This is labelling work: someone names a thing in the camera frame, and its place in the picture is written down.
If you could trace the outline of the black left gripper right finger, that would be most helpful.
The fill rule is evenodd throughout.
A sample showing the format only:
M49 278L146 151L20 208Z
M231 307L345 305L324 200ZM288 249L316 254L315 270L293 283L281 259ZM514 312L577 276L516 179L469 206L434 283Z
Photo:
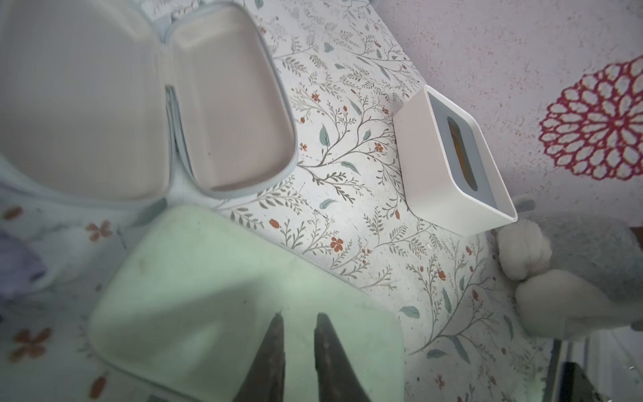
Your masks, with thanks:
M318 313L314 331L315 369L321 402L370 402L328 315Z

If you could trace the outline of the mint umbrella case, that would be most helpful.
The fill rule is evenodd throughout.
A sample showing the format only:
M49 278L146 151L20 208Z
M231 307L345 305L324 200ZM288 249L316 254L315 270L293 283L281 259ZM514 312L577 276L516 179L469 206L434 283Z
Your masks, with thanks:
M239 391L276 315L284 319L288 401L314 401L314 330L329 316L372 401L404 398L396 315L333 274L208 209L168 209L90 315L111 366L199 401Z

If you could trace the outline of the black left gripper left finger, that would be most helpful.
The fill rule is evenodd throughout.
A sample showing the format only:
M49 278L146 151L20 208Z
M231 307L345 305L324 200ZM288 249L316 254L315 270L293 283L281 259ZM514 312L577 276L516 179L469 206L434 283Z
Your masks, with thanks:
M234 402L282 402L286 372L284 320L276 313Z

